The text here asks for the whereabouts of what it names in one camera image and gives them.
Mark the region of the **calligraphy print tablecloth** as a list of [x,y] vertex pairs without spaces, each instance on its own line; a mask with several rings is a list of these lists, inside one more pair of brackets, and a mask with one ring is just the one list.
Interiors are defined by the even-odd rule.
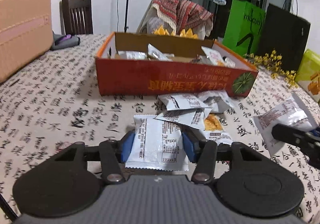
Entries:
[[[121,139],[134,126],[134,115],[157,115],[165,108],[154,96],[100,96],[94,56],[106,38],[80,36],[79,47],[48,51],[1,85],[1,195],[18,216],[12,186],[22,174],[76,141],[95,146]],[[292,92],[319,124],[319,105],[302,88],[287,88],[284,80],[273,79],[263,69],[248,97],[233,98],[234,108],[217,118],[233,141],[269,157],[253,116]],[[285,144],[271,159],[304,184],[297,216],[319,223],[319,170],[292,145]]]

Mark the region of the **dark wooden chair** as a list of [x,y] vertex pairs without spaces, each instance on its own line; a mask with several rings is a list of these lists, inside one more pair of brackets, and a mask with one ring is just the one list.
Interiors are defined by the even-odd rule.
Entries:
[[93,34],[92,0],[61,0],[65,34]]

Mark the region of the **yellow green snack box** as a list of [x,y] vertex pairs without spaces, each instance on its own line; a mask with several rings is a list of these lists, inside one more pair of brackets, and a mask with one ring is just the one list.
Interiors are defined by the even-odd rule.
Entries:
[[296,74],[295,81],[301,86],[318,104],[320,90],[320,58],[319,54],[307,49]]

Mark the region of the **white snack packet in box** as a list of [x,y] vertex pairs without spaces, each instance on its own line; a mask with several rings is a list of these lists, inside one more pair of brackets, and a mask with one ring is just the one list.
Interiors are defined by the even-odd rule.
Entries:
[[121,59],[125,60],[158,60],[171,61],[174,54],[163,53],[151,44],[148,44],[147,52],[142,51],[118,51]]

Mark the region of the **orange white packet in box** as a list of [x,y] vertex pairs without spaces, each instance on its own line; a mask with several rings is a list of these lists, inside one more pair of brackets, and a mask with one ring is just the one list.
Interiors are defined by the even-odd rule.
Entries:
[[226,56],[223,57],[218,51],[208,47],[201,47],[201,49],[212,65],[235,68],[235,62]]

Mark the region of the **yellow sunflower decoration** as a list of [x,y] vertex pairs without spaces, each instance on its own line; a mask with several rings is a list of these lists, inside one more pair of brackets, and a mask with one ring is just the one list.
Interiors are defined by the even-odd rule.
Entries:
[[154,32],[154,35],[161,35],[161,36],[174,36],[174,37],[182,37],[182,38],[190,38],[190,39],[199,39],[197,34],[194,34],[191,29],[185,30],[183,29],[180,34],[176,34],[173,30],[171,33],[161,25],[157,28]]

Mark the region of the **red patterned woven cloth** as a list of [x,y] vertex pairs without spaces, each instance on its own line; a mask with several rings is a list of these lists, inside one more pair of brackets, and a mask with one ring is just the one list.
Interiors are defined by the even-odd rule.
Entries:
[[152,0],[137,28],[139,34],[153,34],[161,25],[176,34],[191,29],[200,40],[213,29],[213,14],[189,0]]

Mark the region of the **black paper shopping bag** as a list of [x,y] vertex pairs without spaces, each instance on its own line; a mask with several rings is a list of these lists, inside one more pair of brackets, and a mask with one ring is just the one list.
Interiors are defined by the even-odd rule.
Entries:
[[276,51],[282,56],[281,68],[296,71],[303,58],[310,27],[306,19],[270,4],[256,54],[264,56]]

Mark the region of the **green paper shopping bag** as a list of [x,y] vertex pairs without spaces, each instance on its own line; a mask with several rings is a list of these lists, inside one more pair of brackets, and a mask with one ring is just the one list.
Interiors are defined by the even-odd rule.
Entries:
[[243,0],[232,0],[223,45],[242,57],[257,52],[266,12]]

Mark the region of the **red orange cardboard box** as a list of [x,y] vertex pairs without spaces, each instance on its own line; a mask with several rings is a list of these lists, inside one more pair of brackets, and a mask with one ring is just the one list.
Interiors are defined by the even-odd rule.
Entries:
[[[147,53],[152,45],[172,54],[169,61],[128,60],[119,51]],[[192,63],[202,47],[235,62],[234,68]],[[218,41],[175,36],[114,32],[95,55],[98,87],[103,95],[162,95],[225,90],[231,97],[248,96],[258,69]]]

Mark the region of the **pink hard case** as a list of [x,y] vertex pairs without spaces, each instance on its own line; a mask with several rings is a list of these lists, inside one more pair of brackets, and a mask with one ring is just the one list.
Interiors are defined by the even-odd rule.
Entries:
[[50,49],[51,0],[0,0],[1,82]]

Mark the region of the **yellow flower branch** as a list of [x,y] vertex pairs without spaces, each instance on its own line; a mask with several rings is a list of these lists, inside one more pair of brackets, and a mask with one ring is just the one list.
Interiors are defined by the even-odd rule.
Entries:
[[289,88],[296,88],[297,83],[295,81],[297,72],[295,70],[283,70],[281,54],[278,54],[275,50],[271,54],[264,54],[259,56],[255,54],[247,54],[245,58],[258,69],[265,69],[270,73],[271,78],[282,78]]

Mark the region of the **grey purple folded cloth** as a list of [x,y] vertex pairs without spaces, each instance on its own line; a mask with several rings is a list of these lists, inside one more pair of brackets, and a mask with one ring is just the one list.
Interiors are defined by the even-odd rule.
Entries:
[[76,47],[80,44],[80,38],[76,35],[60,35],[53,32],[53,43],[50,47],[51,51]]

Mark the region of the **orange white snack packet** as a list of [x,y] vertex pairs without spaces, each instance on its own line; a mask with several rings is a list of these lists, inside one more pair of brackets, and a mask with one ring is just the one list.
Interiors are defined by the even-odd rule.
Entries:
[[219,119],[210,113],[208,117],[204,120],[204,130],[200,130],[201,135],[207,139],[220,144],[231,145],[233,140],[227,132],[224,131]]

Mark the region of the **white snack packet on table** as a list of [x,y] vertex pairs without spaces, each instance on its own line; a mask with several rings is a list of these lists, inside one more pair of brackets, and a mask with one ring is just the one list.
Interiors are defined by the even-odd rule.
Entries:
[[157,115],[155,119],[186,125],[198,130],[205,130],[204,120],[211,111],[211,108],[164,111]]
[[194,94],[165,94],[159,95],[158,99],[167,111],[210,108]]

